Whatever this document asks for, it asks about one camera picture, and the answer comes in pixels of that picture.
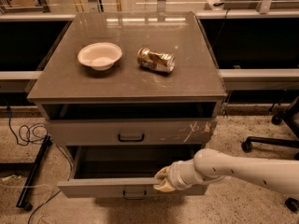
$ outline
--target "closed drawer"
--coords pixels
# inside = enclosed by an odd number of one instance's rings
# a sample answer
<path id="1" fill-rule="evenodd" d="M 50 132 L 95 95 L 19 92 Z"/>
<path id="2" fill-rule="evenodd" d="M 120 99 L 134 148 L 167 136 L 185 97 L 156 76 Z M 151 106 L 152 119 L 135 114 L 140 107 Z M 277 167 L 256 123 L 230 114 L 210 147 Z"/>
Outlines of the closed drawer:
<path id="1" fill-rule="evenodd" d="M 154 175 L 173 161 L 189 160 L 200 145 L 79 147 L 69 181 L 58 183 L 67 197 L 202 195 L 205 187 L 163 193 L 153 188 Z"/>
<path id="2" fill-rule="evenodd" d="M 48 120 L 47 130 L 62 146 L 119 144 L 205 144 L 216 119 Z"/>

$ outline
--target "caster wheel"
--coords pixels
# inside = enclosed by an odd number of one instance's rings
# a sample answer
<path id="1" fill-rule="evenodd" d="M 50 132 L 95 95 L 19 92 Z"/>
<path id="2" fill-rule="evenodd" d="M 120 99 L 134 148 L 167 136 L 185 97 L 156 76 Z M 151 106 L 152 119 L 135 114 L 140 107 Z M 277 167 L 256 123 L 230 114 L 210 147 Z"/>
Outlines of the caster wheel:
<path id="1" fill-rule="evenodd" d="M 272 117 L 272 123 L 275 125 L 279 125 L 282 122 L 282 118 L 280 118 L 279 116 L 273 116 Z"/>
<path id="2" fill-rule="evenodd" d="M 253 145 L 251 142 L 245 141 L 242 143 L 242 149 L 244 152 L 249 153 L 253 150 Z"/>
<path id="3" fill-rule="evenodd" d="M 286 202 L 285 205 L 290 209 L 290 211 L 294 213 L 298 213 L 299 209 L 299 202 L 295 200 L 294 198 L 289 198 Z"/>
<path id="4" fill-rule="evenodd" d="M 33 206 L 32 206 L 30 203 L 27 203 L 27 204 L 23 207 L 23 209 L 29 212 L 29 211 L 32 210 L 32 207 L 33 207 Z"/>
<path id="5" fill-rule="evenodd" d="M 299 153 L 297 153 L 297 154 L 295 155 L 295 159 L 296 159 L 297 161 L 299 161 Z"/>

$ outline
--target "white robotic arm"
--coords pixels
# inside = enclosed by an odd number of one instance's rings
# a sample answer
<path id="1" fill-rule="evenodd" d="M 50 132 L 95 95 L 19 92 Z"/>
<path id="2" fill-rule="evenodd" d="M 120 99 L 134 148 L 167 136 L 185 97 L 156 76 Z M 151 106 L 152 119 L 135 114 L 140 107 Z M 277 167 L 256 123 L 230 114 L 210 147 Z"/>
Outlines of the white robotic arm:
<path id="1" fill-rule="evenodd" d="M 299 161 L 232 157 L 213 149 L 201 149 L 189 161 L 176 161 L 155 176 L 154 187 L 163 192 L 192 185 L 208 185 L 226 176 L 248 181 L 299 200 Z"/>

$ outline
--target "crumpled soda can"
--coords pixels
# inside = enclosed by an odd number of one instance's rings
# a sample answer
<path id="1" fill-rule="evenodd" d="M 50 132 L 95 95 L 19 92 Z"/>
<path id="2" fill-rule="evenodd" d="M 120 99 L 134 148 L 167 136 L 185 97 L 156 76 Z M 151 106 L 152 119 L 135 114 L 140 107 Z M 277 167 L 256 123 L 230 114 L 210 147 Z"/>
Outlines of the crumpled soda can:
<path id="1" fill-rule="evenodd" d="M 153 51 L 149 48 L 140 49 L 137 60 L 141 66 L 158 72 L 170 73 L 175 67 L 174 54 Z"/>

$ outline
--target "drawer handle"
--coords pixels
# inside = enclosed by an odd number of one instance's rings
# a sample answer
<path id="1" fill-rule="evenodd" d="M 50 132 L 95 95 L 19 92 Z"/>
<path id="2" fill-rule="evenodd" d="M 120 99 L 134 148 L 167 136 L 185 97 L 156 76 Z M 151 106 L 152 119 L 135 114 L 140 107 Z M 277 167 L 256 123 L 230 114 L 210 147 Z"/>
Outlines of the drawer handle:
<path id="1" fill-rule="evenodd" d="M 138 136 L 137 138 L 133 138 L 133 137 L 130 137 L 130 138 L 125 138 L 124 136 L 121 136 L 119 134 L 119 141 L 120 142 L 142 142 L 144 140 L 144 134 L 142 133 L 141 137 Z"/>
<path id="2" fill-rule="evenodd" d="M 125 193 L 125 190 L 123 191 L 123 193 L 122 193 L 122 197 L 124 198 L 124 199 L 126 199 L 126 200 L 143 200 L 143 199 L 145 199 L 146 197 L 147 197 L 147 191 L 146 190 L 144 190 L 144 193 L 143 193 L 143 196 L 142 197 L 128 197 L 128 196 L 126 196 L 126 193 Z"/>

